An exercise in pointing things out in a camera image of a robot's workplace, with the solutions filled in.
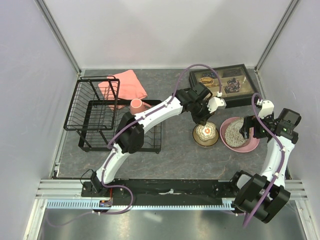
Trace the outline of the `small white patterned bowl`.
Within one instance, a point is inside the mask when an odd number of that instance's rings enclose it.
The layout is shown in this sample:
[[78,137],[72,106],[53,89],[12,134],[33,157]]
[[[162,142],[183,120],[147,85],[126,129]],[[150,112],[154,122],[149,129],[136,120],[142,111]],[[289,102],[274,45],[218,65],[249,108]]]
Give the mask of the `small white patterned bowl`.
[[213,140],[216,136],[216,125],[213,122],[207,122],[205,125],[198,124],[195,127],[195,134],[203,142]]

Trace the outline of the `speckled ceramic plate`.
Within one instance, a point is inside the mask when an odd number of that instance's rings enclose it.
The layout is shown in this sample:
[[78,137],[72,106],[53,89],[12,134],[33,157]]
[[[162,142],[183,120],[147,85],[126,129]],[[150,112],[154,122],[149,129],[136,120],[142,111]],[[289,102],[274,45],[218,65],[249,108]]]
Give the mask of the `speckled ceramic plate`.
[[239,148],[246,144],[248,139],[245,139],[243,135],[240,133],[240,129],[242,128],[244,123],[244,118],[238,118],[232,121],[225,131],[225,142],[228,146],[232,148]]

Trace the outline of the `pink plate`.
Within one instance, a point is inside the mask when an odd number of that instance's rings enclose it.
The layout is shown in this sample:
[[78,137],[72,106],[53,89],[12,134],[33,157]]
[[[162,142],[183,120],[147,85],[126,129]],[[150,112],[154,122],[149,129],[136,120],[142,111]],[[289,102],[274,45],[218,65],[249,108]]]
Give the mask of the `pink plate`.
[[237,152],[237,153],[249,153],[251,151],[253,151],[254,149],[257,148],[257,146],[259,145],[260,140],[254,137],[254,128],[250,128],[249,129],[249,138],[246,140],[246,142],[239,146],[239,147],[232,147],[230,145],[227,144],[226,142],[226,130],[227,127],[234,121],[240,119],[240,117],[230,117],[228,119],[226,119],[220,126],[219,129],[219,136],[220,139],[222,140],[223,144],[229,148],[230,150]]

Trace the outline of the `brown floral bowl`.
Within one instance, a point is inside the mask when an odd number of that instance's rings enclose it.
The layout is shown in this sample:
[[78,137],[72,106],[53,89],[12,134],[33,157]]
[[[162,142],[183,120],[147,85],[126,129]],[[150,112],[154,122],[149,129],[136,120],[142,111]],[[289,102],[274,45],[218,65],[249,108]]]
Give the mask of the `brown floral bowl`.
[[211,147],[211,146],[213,146],[214,144],[217,143],[217,141],[218,141],[218,139],[219,139],[219,133],[218,133],[217,127],[216,127],[216,137],[215,137],[213,140],[201,141],[201,140],[199,139],[199,137],[196,135],[196,131],[195,131],[196,126],[195,126],[194,129],[193,129],[192,136],[193,136],[194,141],[195,141],[198,145],[207,148],[207,147]]

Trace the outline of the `pink ceramic mug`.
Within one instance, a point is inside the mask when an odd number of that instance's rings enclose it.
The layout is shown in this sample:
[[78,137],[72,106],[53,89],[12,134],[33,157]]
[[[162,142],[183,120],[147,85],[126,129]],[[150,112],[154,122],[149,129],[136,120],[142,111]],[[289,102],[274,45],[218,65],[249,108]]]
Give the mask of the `pink ceramic mug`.
[[143,102],[141,99],[135,98],[130,102],[130,113],[132,115],[136,115],[150,109],[151,107],[151,105]]

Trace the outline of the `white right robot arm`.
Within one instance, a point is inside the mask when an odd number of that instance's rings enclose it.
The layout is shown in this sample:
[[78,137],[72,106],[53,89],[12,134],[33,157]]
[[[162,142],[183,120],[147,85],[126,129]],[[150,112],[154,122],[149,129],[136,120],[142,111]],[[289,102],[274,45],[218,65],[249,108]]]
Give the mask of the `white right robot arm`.
[[252,218],[269,223],[289,201],[291,193],[285,189],[285,173],[289,156],[299,139],[295,127],[301,119],[299,113],[288,108],[284,108],[278,118],[273,113],[264,119],[257,115],[245,117],[241,133],[245,135],[253,127],[254,137],[267,138],[267,155],[261,173],[251,175],[241,170],[230,180],[229,191],[235,196],[235,211],[244,214],[243,227]]

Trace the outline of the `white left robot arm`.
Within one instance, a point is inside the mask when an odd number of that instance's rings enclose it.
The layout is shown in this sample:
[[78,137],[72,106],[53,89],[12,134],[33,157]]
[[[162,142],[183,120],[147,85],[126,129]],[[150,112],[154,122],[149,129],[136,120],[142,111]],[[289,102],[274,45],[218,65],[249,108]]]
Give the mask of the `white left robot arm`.
[[109,141],[111,152],[102,166],[93,171],[89,183],[99,197],[106,196],[115,175],[127,158],[138,152],[144,145],[145,133],[165,120],[184,112],[191,114],[198,125],[206,125],[218,109],[220,98],[199,83],[193,88],[176,90],[163,102],[143,112],[123,115],[116,135]]

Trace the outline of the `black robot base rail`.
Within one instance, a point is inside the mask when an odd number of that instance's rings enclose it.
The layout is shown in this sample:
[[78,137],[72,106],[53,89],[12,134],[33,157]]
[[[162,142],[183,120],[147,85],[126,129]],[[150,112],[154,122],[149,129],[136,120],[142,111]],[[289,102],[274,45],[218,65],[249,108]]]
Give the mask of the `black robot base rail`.
[[233,199],[229,181],[215,179],[115,179],[96,190],[91,181],[82,183],[82,197],[112,197],[115,206],[178,207],[221,205]]

